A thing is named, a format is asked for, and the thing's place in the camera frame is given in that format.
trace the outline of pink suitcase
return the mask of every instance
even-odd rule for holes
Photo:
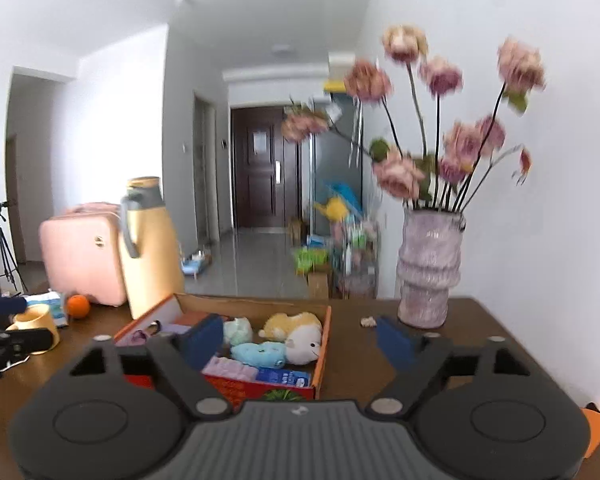
[[[83,204],[42,222],[40,247],[52,290],[82,294],[93,303],[125,303],[117,205]]]

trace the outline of thermos lid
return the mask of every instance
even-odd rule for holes
[[[137,188],[137,187],[158,187],[160,186],[160,177],[158,176],[139,176],[132,178],[126,183],[126,187]]]

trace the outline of open box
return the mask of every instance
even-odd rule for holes
[[[154,306],[143,316],[126,325],[115,335],[116,344],[127,345],[136,330],[144,330],[154,321],[162,324],[173,323],[183,313],[206,312],[227,317],[246,317],[251,322],[254,342],[260,342],[258,330],[276,313],[284,312],[289,316],[301,312],[315,314],[322,323],[322,343],[317,361],[304,367],[285,365],[285,368],[305,370],[311,373],[311,383],[307,387],[263,383],[258,381],[240,381],[223,377],[206,376],[209,381],[234,408],[238,408],[245,399],[299,400],[318,399],[324,376],[324,365],[331,325],[331,307],[328,305],[298,305],[293,301],[267,301],[247,298],[194,296],[175,294]]]

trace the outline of yellow watering can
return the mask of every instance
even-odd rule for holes
[[[314,207],[322,213],[329,222],[342,222],[349,215],[347,205],[339,196],[331,197],[326,205],[315,202]]]

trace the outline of yellow thermos flask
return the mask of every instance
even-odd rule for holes
[[[120,203],[120,260],[131,316],[184,292],[178,237],[156,176],[133,178]]]

